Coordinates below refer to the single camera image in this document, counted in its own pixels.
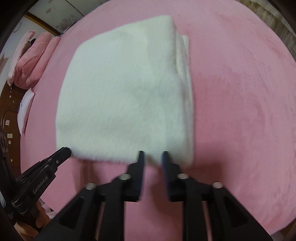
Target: metal screw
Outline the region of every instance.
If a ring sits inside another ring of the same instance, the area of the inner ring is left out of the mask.
[[[220,188],[222,188],[224,185],[223,185],[223,183],[221,183],[221,182],[214,182],[214,183],[212,184],[212,186],[213,186],[213,188],[220,189]]]
[[[180,174],[177,175],[177,178],[179,178],[181,180],[185,180],[185,179],[189,178],[189,175],[185,174],[185,173],[180,173]]]
[[[126,173],[119,176],[120,180],[129,180],[130,178],[131,178],[131,175],[126,174]]]
[[[96,184],[94,184],[94,183],[88,183],[86,185],[86,189],[88,189],[88,190],[93,190],[93,189],[95,189],[95,187],[96,187]]]

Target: wooden headboard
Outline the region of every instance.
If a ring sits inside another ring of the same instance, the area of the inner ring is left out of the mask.
[[[17,124],[17,113],[25,93],[26,90],[20,89],[14,84],[9,87],[6,82],[0,96],[1,127],[6,135],[10,165],[15,177],[21,174],[20,131]]]

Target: pink comforter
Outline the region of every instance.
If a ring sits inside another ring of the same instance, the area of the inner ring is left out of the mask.
[[[164,14],[190,38],[195,160],[186,172],[201,182],[222,181],[269,233],[283,228],[296,217],[296,64],[275,33],[233,0],[111,0],[76,23],[34,88],[22,170],[56,150],[59,92],[77,47]],[[124,170],[71,158],[42,198],[59,211],[85,183],[109,182]],[[161,169],[147,166],[142,201],[126,205],[126,240],[181,240],[181,222],[181,205],[167,201]]]

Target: pink blanket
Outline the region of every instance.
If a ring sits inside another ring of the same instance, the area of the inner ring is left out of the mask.
[[[223,182],[269,233],[283,228],[296,217],[296,64],[276,34],[233,0],[111,0],[76,23],[34,88],[22,170],[56,150],[58,97],[76,48],[156,15],[172,16],[190,38],[195,160],[185,171],[201,182]],[[109,182],[124,170],[69,159],[42,199],[58,211],[87,182]],[[161,169],[147,166],[142,201],[126,205],[126,240],[181,240],[181,222],[181,205],[167,201]]]

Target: folded towel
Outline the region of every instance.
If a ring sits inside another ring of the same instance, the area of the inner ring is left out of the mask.
[[[126,163],[138,151],[193,161],[189,40],[169,16],[97,35],[76,50],[61,88],[57,149]]]

